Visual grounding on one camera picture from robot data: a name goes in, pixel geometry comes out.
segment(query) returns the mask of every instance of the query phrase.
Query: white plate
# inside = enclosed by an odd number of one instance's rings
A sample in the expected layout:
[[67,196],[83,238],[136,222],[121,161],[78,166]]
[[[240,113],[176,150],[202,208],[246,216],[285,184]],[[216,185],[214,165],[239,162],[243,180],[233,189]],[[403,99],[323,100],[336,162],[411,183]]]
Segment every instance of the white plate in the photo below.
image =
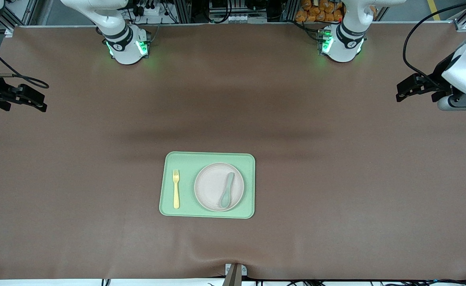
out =
[[[228,174],[233,172],[231,201],[227,208],[221,207],[221,198],[226,189]],[[224,212],[234,208],[244,195],[244,178],[237,168],[226,163],[213,163],[204,167],[194,182],[194,193],[200,204],[213,212]]]

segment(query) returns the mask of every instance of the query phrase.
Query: green tray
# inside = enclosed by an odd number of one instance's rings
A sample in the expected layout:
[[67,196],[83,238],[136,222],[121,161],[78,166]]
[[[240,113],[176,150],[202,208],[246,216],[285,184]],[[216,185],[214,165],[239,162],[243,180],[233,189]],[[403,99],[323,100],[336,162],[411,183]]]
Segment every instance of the green tray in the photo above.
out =
[[[213,212],[204,208],[194,195],[194,181],[198,173],[213,163],[228,163],[244,178],[244,195],[231,210]],[[173,170],[180,173],[180,208],[173,208]],[[164,163],[159,210],[168,216],[250,218],[254,214],[255,160],[251,154],[170,152]]]

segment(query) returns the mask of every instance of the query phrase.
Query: cable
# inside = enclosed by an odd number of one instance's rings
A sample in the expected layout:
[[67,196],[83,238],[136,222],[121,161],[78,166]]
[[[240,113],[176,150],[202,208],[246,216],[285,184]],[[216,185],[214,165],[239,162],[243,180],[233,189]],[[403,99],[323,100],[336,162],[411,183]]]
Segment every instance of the cable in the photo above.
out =
[[129,20],[131,21],[131,24],[134,24],[133,17],[131,16],[131,10],[127,9],[127,12],[129,13]]
[[455,9],[455,8],[459,8],[459,7],[463,7],[463,6],[466,6],[466,3],[463,3],[463,4],[458,4],[458,5],[453,5],[453,6],[450,6],[450,7],[447,7],[447,8],[444,8],[444,9],[441,9],[441,10],[438,10],[438,11],[435,11],[434,13],[431,13],[429,14],[428,16],[426,16],[425,18],[423,18],[422,20],[420,20],[420,22],[418,22],[418,24],[416,24],[413,29],[411,29],[411,31],[409,31],[409,34],[408,36],[406,37],[406,40],[404,41],[404,46],[402,48],[402,60],[404,61],[404,64],[406,64],[406,66],[408,66],[410,69],[412,69],[413,71],[416,71],[418,74],[420,74],[421,76],[423,76],[426,80],[428,80],[430,83],[432,83],[435,87],[441,89],[441,90],[445,90],[444,87],[442,87],[441,85],[439,85],[438,83],[436,83],[434,80],[432,80],[427,74],[425,74],[424,72],[420,71],[419,69],[417,69],[416,67],[413,67],[409,62],[408,60],[406,59],[406,48],[407,48],[407,45],[408,45],[408,41],[409,41],[409,38],[411,37],[411,35],[413,34],[413,32],[415,32],[416,28],[418,28],[423,22],[425,22],[427,19],[431,18],[432,16],[434,15],[437,15],[439,13],[443,13],[445,11],[449,11],[449,10],[452,10],[452,9]]
[[0,61],[6,66],[8,67],[13,73],[15,73],[15,75],[13,75],[13,77],[19,77],[19,78],[22,78],[24,80],[26,80],[28,83],[31,83],[32,85],[35,85],[36,87],[40,87],[42,89],[48,89],[50,88],[50,85],[48,85],[47,83],[45,83],[44,81],[40,80],[40,79],[37,79],[37,78],[33,78],[33,77],[30,77],[30,76],[25,76],[25,75],[22,75],[21,73],[17,72],[15,69],[13,69],[8,63],[6,63],[6,61],[4,61],[1,57],[0,57]]
[[161,27],[162,24],[162,18],[161,22],[157,25],[157,29],[155,30],[154,37],[150,39],[150,43],[153,43],[155,41],[155,37],[157,36],[157,33],[159,32],[159,28]]
[[173,15],[173,12],[169,8],[168,2],[166,0],[163,0],[161,3],[164,6],[164,9],[168,12],[168,16],[171,18],[171,20],[173,20],[175,24],[178,24],[177,18],[175,17],[175,15]]
[[226,4],[226,14],[224,15],[224,18],[222,20],[220,20],[219,22],[215,22],[215,20],[211,20],[208,15],[206,14],[206,10],[210,11],[209,8],[205,9],[206,7],[206,4],[208,3],[209,0],[203,0],[203,3],[202,3],[202,10],[203,10],[203,16],[204,18],[209,22],[209,23],[214,23],[214,24],[220,24],[220,23],[223,23],[225,22],[226,20],[228,20],[228,18],[231,16],[231,13],[233,11],[233,3],[231,2],[231,0],[228,0],[228,3],[229,3],[229,12],[228,12],[228,5]]
[[[302,25],[298,24],[298,22],[293,21],[293,20],[284,20],[284,22],[293,23],[295,26],[299,27],[300,29],[303,29],[304,31],[311,31],[315,33],[318,33],[319,31],[319,29],[311,29],[311,28],[304,27],[303,22],[302,22]],[[338,24],[339,23],[339,22],[323,22],[323,21],[316,21],[316,22],[325,23],[325,24]]]
[[309,31],[305,27],[304,22],[302,22],[302,27],[304,28],[304,31],[307,34],[307,36],[309,36],[309,38],[311,38],[311,39],[313,39],[313,40],[315,40],[317,42],[322,42],[322,40],[319,40],[318,38],[315,38],[313,35],[309,34]]

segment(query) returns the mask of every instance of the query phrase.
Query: fork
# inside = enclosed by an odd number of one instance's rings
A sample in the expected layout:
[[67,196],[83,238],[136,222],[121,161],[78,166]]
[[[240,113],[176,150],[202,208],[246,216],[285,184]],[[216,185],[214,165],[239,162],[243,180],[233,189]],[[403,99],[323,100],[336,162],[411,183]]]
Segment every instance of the fork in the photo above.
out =
[[173,208],[180,208],[180,199],[178,197],[178,181],[180,181],[180,174],[178,170],[173,170],[173,184],[175,185],[175,190],[173,192]]

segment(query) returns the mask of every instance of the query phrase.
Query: brown tablecloth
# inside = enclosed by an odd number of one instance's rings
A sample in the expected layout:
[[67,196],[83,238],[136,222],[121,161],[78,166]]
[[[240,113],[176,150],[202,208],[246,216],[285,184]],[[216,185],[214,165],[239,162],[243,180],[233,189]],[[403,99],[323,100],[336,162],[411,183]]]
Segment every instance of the brown tablecloth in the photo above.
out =
[[[345,64],[290,24],[162,27],[132,66],[93,28],[16,29],[1,56],[51,87],[0,110],[0,278],[465,279],[466,112],[396,103],[411,27]],[[463,38],[425,24],[408,59]],[[171,151],[253,154],[254,216],[162,216]]]

